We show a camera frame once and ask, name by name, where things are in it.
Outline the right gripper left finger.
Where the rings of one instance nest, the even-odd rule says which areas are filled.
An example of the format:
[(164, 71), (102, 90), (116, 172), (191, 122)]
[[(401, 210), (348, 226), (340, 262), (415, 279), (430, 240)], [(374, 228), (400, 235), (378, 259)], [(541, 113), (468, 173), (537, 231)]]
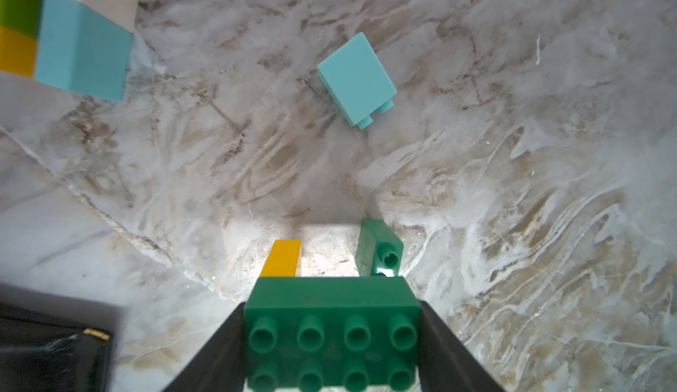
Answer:
[(246, 379), (246, 339), (240, 303), (190, 363), (171, 381), (171, 391), (242, 392)]

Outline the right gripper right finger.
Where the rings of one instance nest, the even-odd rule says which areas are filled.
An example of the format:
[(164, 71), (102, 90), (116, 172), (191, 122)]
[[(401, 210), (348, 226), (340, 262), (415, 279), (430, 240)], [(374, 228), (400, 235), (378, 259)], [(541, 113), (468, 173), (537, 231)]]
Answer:
[(504, 392), (448, 325), (421, 300), (418, 371), (421, 390)]

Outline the dark green long lego brick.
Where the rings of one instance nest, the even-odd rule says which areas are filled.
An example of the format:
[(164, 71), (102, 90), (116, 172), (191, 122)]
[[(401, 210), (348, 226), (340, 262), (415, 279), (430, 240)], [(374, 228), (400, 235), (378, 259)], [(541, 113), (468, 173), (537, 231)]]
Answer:
[(403, 277), (261, 277), (243, 315), (253, 391), (414, 384), (421, 303)]

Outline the yellow lego brick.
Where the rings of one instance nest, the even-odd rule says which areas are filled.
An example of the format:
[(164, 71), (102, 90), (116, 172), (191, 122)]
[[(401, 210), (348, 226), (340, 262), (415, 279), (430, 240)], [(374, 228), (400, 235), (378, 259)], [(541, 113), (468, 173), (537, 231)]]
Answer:
[(276, 240), (259, 277), (299, 277), (301, 241)]

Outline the green square lego brick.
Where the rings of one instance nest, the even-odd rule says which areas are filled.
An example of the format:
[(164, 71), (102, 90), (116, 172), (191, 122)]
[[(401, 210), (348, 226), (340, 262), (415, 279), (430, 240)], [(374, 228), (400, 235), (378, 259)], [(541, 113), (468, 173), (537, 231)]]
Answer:
[(403, 257), (404, 243), (381, 219), (365, 218), (355, 256), (361, 277), (398, 277)]

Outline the light blue lego brick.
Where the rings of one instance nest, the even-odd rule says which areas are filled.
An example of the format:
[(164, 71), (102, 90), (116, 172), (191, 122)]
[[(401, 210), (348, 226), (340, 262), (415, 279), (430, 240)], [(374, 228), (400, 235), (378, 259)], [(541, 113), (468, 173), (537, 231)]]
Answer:
[(35, 80), (121, 101), (132, 33), (74, 0), (42, 0)]
[(318, 75), (352, 127), (366, 129), (373, 113), (394, 107), (398, 91), (362, 32), (320, 62)]

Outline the yellow-orange square lego brick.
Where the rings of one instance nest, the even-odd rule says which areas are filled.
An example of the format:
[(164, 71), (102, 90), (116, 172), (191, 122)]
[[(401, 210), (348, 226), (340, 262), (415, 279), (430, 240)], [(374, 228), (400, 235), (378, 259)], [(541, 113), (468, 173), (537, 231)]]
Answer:
[(37, 39), (2, 26), (0, 34), (1, 71), (32, 78), (35, 73), (37, 48)]

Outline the lime green lego brick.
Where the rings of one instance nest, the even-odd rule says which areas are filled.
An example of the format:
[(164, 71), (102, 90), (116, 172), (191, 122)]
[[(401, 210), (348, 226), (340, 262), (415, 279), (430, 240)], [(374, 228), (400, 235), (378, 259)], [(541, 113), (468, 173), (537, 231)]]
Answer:
[(1, 0), (1, 26), (36, 39), (41, 11), (42, 0)]

